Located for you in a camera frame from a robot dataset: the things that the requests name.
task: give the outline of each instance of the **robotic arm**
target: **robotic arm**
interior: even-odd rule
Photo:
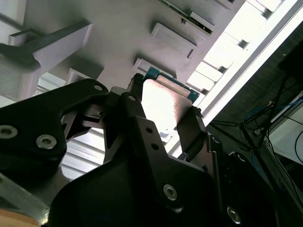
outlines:
[[[198,108],[177,125],[182,155],[169,156],[145,117],[143,82],[109,92],[85,79],[0,109],[0,172],[15,182],[51,178],[66,142],[105,131],[105,163],[60,190],[45,226],[302,225],[244,156],[223,152]]]

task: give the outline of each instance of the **white wall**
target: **white wall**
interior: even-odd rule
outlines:
[[[19,32],[18,29],[0,21],[0,43],[9,44],[9,35],[17,32]]]
[[[288,117],[303,123],[303,105],[301,105],[301,108],[295,114]],[[286,119],[285,122],[283,122],[269,136],[275,152],[303,165],[294,150],[295,140],[302,131],[303,125],[290,119]],[[303,160],[303,135],[297,142],[297,152],[300,159]]]
[[[9,98],[6,98],[4,96],[0,96],[0,108],[13,104],[13,103],[15,103],[15,101],[13,101]]]
[[[26,0],[0,0],[0,13],[23,25]]]

